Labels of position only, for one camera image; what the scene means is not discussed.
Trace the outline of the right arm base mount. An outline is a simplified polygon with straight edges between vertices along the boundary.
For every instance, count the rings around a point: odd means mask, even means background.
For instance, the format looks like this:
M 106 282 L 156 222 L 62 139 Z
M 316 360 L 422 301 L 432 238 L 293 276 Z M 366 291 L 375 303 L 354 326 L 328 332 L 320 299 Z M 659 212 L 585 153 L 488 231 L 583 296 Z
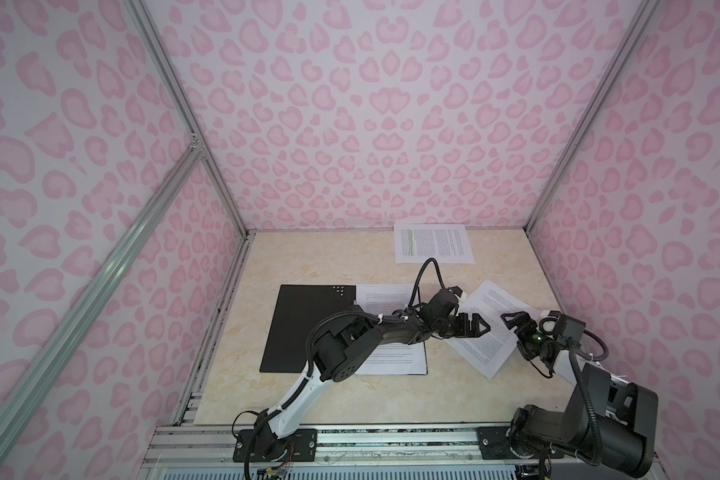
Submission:
M 479 426 L 475 429 L 477 446 L 482 460 L 528 464 L 541 459 L 543 451 L 540 447 L 511 444 L 508 431 L 508 424 Z

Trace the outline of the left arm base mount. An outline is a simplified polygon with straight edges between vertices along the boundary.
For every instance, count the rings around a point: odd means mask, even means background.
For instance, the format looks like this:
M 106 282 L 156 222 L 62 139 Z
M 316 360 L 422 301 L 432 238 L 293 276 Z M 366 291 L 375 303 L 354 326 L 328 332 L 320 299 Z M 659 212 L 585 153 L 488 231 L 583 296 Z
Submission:
M 243 463 L 248 459 L 251 463 L 263 463 L 289 459 L 296 463 L 312 462 L 316 456 L 317 436 L 317 429 L 298 429 L 290 436 L 276 439 L 264 429 L 252 440 L 253 429 L 243 429 L 237 433 L 233 461 Z

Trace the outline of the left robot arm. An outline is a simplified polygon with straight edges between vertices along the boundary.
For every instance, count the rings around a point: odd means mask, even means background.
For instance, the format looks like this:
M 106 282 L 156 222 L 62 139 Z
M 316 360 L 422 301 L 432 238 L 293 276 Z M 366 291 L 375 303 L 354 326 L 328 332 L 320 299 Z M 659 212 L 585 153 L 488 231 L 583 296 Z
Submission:
M 324 390 L 356 374 L 382 345 L 416 345 L 432 337 L 473 339 L 489 333 L 491 327 L 480 314 L 459 311 L 462 296 L 458 287 L 442 288 L 428 302 L 387 315 L 352 306 L 320 321 L 307 336 L 306 363 L 297 381 L 279 403 L 257 415 L 253 442 L 269 446 L 294 434 Z

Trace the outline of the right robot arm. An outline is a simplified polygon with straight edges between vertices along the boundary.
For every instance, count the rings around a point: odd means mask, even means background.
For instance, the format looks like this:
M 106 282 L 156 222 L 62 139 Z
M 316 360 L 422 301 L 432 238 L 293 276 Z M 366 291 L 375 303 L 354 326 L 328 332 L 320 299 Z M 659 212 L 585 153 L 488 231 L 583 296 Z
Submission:
M 542 478 L 549 476 L 555 454 L 635 479 L 647 474 L 654 462 L 658 395 L 598 366 L 609 356 L 608 347 L 580 320 L 560 311 L 538 321 L 525 311 L 504 313 L 501 319 L 516 334 L 523 358 L 546 366 L 545 378 L 555 375 L 559 360 L 568 362 L 573 375 L 564 411 L 531 404 L 516 410 L 506 434 L 512 453 L 538 459 Z

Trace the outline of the blue black file folder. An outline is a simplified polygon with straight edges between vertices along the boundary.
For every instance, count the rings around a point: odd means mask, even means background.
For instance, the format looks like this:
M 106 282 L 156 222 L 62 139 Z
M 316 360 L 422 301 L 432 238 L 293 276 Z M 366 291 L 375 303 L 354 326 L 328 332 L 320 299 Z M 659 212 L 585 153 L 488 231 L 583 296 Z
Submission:
M 301 372 L 308 333 L 328 315 L 357 305 L 356 286 L 281 285 L 259 371 Z

